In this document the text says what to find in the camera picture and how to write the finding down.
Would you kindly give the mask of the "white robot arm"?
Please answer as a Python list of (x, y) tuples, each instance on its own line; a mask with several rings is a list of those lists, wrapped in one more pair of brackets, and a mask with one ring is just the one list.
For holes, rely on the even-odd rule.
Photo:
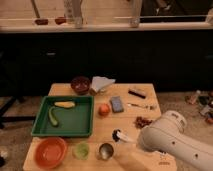
[(166, 111), (139, 133), (137, 145), (146, 152), (165, 152), (200, 171), (213, 171), (213, 146), (183, 134), (186, 119), (177, 111)]

